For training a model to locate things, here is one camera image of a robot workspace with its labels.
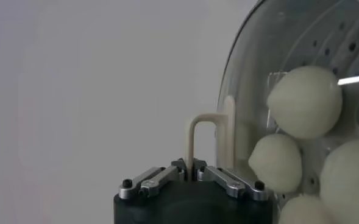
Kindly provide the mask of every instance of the perforated metal surface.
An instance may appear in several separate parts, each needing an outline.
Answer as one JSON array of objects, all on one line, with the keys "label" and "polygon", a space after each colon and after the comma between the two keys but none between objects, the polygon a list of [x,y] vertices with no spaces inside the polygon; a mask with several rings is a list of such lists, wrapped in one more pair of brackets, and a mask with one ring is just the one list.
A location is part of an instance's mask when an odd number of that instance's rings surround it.
[{"label": "perforated metal surface", "polygon": [[[329,68],[339,80],[359,79],[358,1],[260,1],[243,23],[219,97],[219,107],[225,96],[235,97],[235,168],[243,175],[256,178],[247,165],[256,142],[281,132],[268,116],[270,90],[284,72],[303,65]],[[344,142],[359,138],[359,82],[341,87],[343,111],[335,127],[324,137],[296,140],[304,175],[297,192],[276,195],[280,207],[300,193],[317,195],[318,176],[327,155]]]}]

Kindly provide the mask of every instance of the bolt head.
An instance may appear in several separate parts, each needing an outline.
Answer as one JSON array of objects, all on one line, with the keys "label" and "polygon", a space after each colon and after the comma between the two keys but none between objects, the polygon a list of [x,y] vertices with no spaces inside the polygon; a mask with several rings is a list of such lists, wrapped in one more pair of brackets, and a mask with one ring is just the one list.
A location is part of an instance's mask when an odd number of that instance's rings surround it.
[{"label": "bolt head", "polygon": [[124,188],[131,188],[133,185],[133,182],[131,179],[125,179],[123,180],[123,187]]},{"label": "bolt head", "polygon": [[263,191],[265,189],[265,184],[262,181],[256,181],[255,182],[255,188],[256,190]]}]

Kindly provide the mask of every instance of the beige plastic handle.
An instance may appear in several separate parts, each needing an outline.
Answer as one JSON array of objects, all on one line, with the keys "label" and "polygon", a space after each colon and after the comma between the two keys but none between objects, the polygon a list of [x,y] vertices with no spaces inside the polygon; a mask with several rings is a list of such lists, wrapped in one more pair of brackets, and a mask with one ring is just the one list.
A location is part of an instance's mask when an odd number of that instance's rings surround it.
[{"label": "beige plastic handle", "polygon": [[233,169],[235,163],[235,100],[232,96],[224,99],[221,111],[217,113],[200,114],[187,126],[187,151],[186,167],[188,180],[192,179],[194,161],[194,134],[196,125],[200,122],[212,122],[216,125],[217,166],[225,169]]}]

